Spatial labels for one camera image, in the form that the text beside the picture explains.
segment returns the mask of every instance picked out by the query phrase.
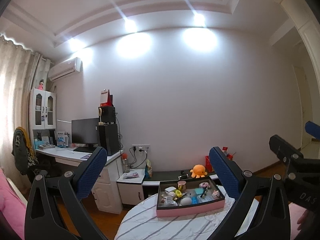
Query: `hand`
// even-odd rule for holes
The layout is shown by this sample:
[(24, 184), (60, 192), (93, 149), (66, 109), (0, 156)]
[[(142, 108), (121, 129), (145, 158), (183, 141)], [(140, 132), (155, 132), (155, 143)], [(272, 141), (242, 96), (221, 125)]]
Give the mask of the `hand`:
[(303, 213), (303, 215), (298, 219), (298, 221), (297, 221), (297, 224), (299, 225), (298, 231), (302, 229), (303, 223), (304, 223), (304, 221), (306, 220), (308, 214), (309, 214), (309, 210), (307, 209), (307, 210)]

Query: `curtain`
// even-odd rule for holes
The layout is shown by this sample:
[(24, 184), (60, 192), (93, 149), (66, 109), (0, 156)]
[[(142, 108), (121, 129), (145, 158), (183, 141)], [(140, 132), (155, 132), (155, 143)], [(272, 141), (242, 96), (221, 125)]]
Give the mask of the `curtain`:
[(0, 36), (0, 166), (22, 191), (30, 183), (15, 167), (12, 139), (16, 127), (28, 131), (28, 97), (40, 58)]
[(38, 88), (40, 80), (43, 79), (44, 80), (43, 90), (46, 90), (47, 76), (48, 76), (50, 64), (51, 64), (51, 61), (49, 59), (43, 59), (42, 57), (40, 58), (34, 74), (32, 88)]

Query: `power cord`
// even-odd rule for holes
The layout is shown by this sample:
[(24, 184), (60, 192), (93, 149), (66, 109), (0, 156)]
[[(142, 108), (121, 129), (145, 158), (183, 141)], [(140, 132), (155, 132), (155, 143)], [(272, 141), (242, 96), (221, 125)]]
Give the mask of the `power cord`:
[(118, 120), (118, 118), (117, 118), (117, 114), (118, 114), (118, 113), (115, 113), (115, 117), (116, 117), (116, 120), (117, 120), (117, 122), (118, 122), (118, 127), (119, 127), (119, 133), (118, 133), (119, 148), (120, 148), (120, 150), (122, 150), (122, 149), (123, 149), (123, 144), (121, 143), (122, 135), (121, 135), (121, 132), (120, 132), (120, 123), (119, 123), (119, 120)]
[(134, 168), (132, 168), (132, 169), (138, 168), (138, 167), (139, 167), (141, 164), (143, 164), (144, 162), (146, 162), (146, 164), (147, 164), (148, 148), (147, 148), (147, 151), (142, 150), (142, 149), (139, 149), (139, 152), (142, 152), (142, 151), (144, 151), (144, 152), (146, 153), (146, 158), (143, 160), (142, 163), (140, 163), (138, 166), (136, 166), (136, 167), (134, 167)]
[(129, 149), (129, 152), (131, 153), (131, 156), (133, 157), (133, 160), (134, 160), (134, 162), (133, 163), (129, 163), (129, 165), (135, 164), (137, 162), (136, 150), (137, 150), (137, 148), (135, 146), (133, 146), (133, 147), (131, 147)]

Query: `computer monitor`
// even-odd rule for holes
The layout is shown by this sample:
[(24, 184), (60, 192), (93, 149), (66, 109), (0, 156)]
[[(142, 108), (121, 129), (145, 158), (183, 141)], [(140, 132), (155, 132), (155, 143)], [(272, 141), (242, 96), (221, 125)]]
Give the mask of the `computer monitor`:
[(71, 121), (72, 143), (88, 144), (89, 147), (78, 147), (74, 151), (93, 152), (98, 144), (99, 118), (88, 118)]

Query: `air conditioner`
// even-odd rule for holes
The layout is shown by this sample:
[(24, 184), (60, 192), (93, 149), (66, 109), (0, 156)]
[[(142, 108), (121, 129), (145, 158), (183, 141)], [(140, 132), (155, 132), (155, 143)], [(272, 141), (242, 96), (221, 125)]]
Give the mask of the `air conditioner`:
[(68, 59), (50, 68), (48, 78), (51, 81), (55, 81), (61, 77), (67, 77), (76, 73), (80, 73), (81, 65), (82, 61), (78, 57)]

